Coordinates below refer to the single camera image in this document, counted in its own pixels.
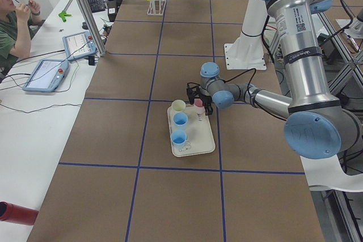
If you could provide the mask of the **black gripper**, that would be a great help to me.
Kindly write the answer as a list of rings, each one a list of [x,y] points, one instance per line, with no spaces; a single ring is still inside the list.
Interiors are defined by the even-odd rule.
[[[205,114],[210,116],[213,114],[212,97],[204,93],[199,84],[194,82],[188,82],[186,93],[190,104],[194,105],[196,99],[201,99],[202,106],[205,109]]]

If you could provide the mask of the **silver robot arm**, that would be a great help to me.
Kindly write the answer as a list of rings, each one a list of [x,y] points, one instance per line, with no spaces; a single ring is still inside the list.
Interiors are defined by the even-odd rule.
[[[324,159],[358,146],[362,140],[359,119],[341,107],[332,95],[323,67],[312,15],[328,10],[333,0],[262,0],[277,23],[279,42],[290,85],[290,96],[274,94],[252,84],[229,84],[212,62],[201,67],[201,82],[187,88],[191,103],[213,108],[243,101],[285,120],[284,137],[300,156]]]

